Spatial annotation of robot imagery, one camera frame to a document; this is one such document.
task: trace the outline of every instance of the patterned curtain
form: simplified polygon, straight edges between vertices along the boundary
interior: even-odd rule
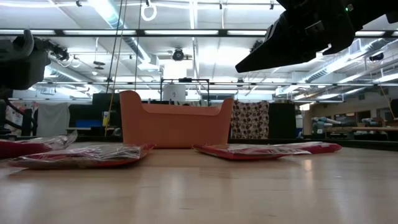
[[[269,103],[234,102],[232,114],[232,138],[267,139],[269,123]]]

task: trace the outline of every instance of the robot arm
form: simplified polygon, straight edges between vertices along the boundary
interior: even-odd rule
[[[316,53],[335,54],[349,47],[356,31],[382,15],[398,22],[398,1],[278,0],[286,9],[268,28],[264,43],[236,65],[250,72],[308,62]]]

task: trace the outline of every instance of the red plastic bag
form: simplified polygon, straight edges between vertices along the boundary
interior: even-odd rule
[[[331,153],[339,151],[342,148],[339,144],[327,142],[301,142],[292,144],[278,144],[273,146],[287,147],[289,149],[301,149],[311,152],[311,154]]]
[[[23,141],[0,140],[0,159],[66,149],[76,141],[77,132],[68,136],[35,138]]]
[[[277,159],[294,154],[311,154],[310,152],[301,149],[291,149],[288,147],[274,147],[267,145],[194,145],[193,148],[205,154],[232,160]]]
[[[154,144],[132,146],[104,144],[21,156],[9,162],[13,167],[31,169],[75,169],[110,167],[135,162],[145,157]]]

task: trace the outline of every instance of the table surface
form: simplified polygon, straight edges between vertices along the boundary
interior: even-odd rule
[[[0,168],[1,224],[385,224],[397,211],[396,152],[233,162],[158,149],[118,169]]]

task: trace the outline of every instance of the orange plastic bin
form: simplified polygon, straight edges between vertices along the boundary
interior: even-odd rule
[[[120,92],[123,142],[154,143],[157,148],[191,148],[226,144],[233,99],[221,108],[142,104],[135,91]]]

